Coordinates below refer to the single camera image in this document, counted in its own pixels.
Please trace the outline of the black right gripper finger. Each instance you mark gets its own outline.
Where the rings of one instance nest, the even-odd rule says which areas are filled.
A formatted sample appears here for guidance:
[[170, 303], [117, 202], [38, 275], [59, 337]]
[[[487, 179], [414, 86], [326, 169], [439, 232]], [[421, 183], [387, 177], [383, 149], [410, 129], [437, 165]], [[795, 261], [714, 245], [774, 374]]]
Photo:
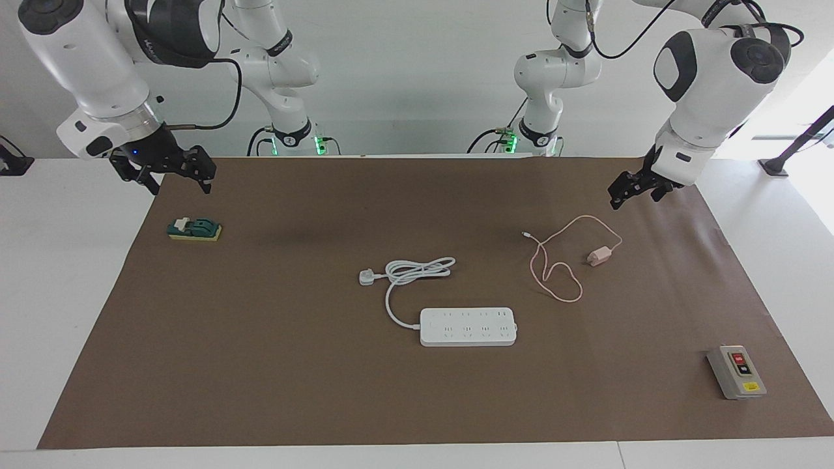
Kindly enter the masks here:
[[152, 195], [158, 195], [159, 183], [152, 177], [161, 168], [162, 160], [157, 154], [142, 150], [114, 150], [108, 161], [123, 181], [137, 183], [146, 187]]
[[209, 195], [216, 175], [216, 164], [202, 146], [196, 145], [182, 152], [182, 175], [197, 181], [203, 193]]

